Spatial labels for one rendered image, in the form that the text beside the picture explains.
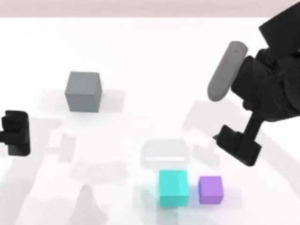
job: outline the purple block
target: purple block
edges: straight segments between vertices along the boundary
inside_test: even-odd
[[[200,204],[220,204],[224,197],[220,176],[200,177],[198,183]]]

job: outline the gray cube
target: gray cube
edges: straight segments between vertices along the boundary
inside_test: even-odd
[[[99,112],[102,96],[99,73],[71,72],[65,95],[71,112]]]

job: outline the turquoise block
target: turquoise block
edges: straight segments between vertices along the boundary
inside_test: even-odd
[[[159,172],[160,207],[185,207],[188,205],[188,173],[184,170]]]

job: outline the block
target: block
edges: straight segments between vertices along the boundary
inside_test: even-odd
[[[65,96],[71,112],[99,112],[102,96],[99,73],[71,72]]]
[[[277,59],[298,52],[300,2],[265,22],[259,30]]]
[[[247,46],[232,41],[225,51],[208,85],[208,97],[213,102],[222,100],[228,93],[248,52]]]
[[[159,172],[160,207],[185,207],[188,205],[188,173],[184,170],[161,170]]]
[[[200,204],[220,204],[224,197],[220,176],[202,176],[198,183]]]

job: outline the gray block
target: gray block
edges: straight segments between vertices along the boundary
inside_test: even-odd
[[[71,112],[99,112],[102,96],[99,73],[71,72],[65,96]]]
[[[218,102],[226,96],[247,52],[247,46],[240,41],[229,44],[208,85],[208,97],[211,101]]]

